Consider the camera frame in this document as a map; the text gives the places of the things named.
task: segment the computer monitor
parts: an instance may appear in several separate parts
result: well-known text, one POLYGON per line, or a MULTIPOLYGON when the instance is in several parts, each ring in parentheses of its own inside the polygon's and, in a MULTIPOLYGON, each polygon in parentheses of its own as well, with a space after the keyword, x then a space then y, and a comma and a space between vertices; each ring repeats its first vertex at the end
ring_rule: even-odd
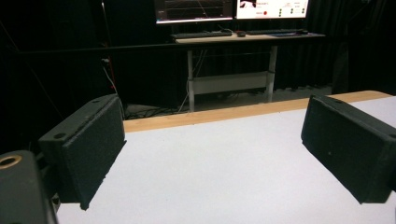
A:
POLYGON ((309 0, 236 0, 235 18, 304 19, 309 0))
POLYGON ((154 0, 157 24, 230 21, 233 0, 154 0))

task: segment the screw hole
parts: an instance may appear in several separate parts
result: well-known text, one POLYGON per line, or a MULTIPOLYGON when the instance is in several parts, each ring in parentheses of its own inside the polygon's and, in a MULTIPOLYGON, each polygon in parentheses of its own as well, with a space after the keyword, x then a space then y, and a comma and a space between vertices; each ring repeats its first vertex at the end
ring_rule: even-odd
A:
POLYGON ((8 167, 17 164, 21 160, 22 160, 22 156, 19 155, 4 157, 3 159, 0 159, 0 170, 7 169, 8 167))

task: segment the desk leg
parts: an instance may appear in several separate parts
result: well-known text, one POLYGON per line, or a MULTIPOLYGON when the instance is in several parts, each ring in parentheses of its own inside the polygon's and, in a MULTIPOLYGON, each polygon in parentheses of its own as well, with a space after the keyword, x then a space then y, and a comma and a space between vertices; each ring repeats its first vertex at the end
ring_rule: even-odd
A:
POLYGON ((275 70, 276 70, 276 55, 277 55, 277 46, 271 47, 271 54, 270 54, 270 62, 268 67, 268 74, 267 74, 267 102, 272 102, 272 96, 274 91, 274 81, 275 81, 275 70))
POLYGON ((189 105, 190 112, 194 112, 194 76, 192 72, 192 50, 187 51, 187 64, 189 68, 189 105))

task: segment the wooden table edge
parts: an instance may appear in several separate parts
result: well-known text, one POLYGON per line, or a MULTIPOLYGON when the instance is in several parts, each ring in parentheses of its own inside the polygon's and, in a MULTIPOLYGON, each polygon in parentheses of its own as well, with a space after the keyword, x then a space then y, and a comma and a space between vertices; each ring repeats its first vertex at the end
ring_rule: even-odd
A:
MULTIPOLYGON (((356 91, 343 94, 330 95, 332 98, 353 103, 358 101, 374 100, 391 95, 380 91, 356 91)), ((216 110, 207 110, 193 113, 168 115, 147 119, 129 119, 123 122, 126 133, 140 132, 161 128, 171 128, 183 125, 193 125, 225 119, 239 119, 249 116, 278 113, 283 111, 305 109, 309 98, 274 102, 259 105, 244 105, 216 110)))

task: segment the white tabletop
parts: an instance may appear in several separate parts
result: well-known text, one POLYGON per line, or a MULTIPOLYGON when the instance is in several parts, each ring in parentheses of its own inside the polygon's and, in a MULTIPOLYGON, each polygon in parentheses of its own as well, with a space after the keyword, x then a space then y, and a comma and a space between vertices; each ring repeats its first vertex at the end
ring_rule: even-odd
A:
MULTIPOLYGON (((353 103, 396 127, 396 97, 353 103)), ((127 133, 68 223, 395 223, 396 195, 359 204, 302 145, 305 110, 127 133)))

